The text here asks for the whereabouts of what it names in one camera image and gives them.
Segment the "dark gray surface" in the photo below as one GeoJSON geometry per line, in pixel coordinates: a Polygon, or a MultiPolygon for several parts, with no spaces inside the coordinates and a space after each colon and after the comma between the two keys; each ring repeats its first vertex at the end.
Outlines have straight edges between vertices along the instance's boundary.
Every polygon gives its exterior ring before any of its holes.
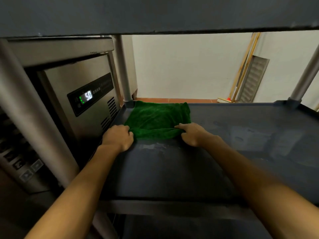
{"type": "Polygon", "coordinates": [[[0,0],[0,37],[319,27],[319,0],[0,0]]]}
{"type": "MultiPolygon", "coordinates": [[[[281,104],[189,104],[191,119],[221,136],[253,163],[319,203],[318,120],[281,104]]],[[[131,109],[122,109],[123,124],[131,109]]],[[[180,138],[140,140],[120,154],[101,200],[241,203],[216,162],[180,138]]]]}
{"type": "Polygon", "coordinates": [[[126,216],[122,239],[271,239],[260,221],[126,216]]]}

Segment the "hand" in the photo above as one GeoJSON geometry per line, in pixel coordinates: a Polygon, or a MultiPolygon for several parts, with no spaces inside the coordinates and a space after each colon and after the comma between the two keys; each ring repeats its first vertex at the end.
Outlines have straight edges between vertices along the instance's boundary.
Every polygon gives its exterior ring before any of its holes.
{"type": "Polygon", "coordinates": [[[134,140],[133,133],[129,132],[129,129],[129,126],[114,125],[103,134],[102,145],[119,146],[121,152],[128,150],[134,140]]]}
{"type": "Polygon", "coordinates": [[[179,124],[175,128],[183,129],[186,132],[181,134],[181,138],[185,143],[193,147],[202,147],[205,140],[212,139],[216,136],[206,131],[203,127],[196,123],[179,124]]]}

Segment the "upper shelf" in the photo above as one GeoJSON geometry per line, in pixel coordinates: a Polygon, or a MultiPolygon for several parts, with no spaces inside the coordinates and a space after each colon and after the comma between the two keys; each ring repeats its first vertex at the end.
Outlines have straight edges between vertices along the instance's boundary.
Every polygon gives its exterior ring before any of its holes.
{"type": "Polygon", "coordinates": [[[305,30],[319,0],[0,0],[0,37],[305,30]]]}

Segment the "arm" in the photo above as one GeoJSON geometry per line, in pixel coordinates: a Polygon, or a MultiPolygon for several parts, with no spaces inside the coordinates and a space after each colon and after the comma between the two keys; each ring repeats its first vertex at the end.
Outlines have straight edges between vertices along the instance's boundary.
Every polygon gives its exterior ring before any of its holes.
{"type": "Polygon", "coordinates": [[[181,136],[188,145],[204,148],[216,160],[274,238],[319,238],[316,206],[200,125],[175,127],[186,131],[181,136]]]}
{"type": "Polygon", "coordinates": [[[79,239],[89,231],[107,174],[116,156],[133,143],[128,126],[113,126],[103,135],[93,158],[75,177],[26,239],[79,239]]]}

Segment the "forearm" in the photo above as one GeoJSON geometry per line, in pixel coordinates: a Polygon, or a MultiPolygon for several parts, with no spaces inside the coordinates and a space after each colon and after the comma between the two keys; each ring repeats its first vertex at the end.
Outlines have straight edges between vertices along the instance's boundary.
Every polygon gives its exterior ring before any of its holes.
{"type": "Polygon", "coordinates": [[[319,210],[217,136],[203,142],[274,238],[316,238],[319,210]]]}
{"type": "Polygon", "coordinates": [[[36,223],[26,238],[84,238],[107,174],[120,147],[101,145],[93,158],[36,223]]]}

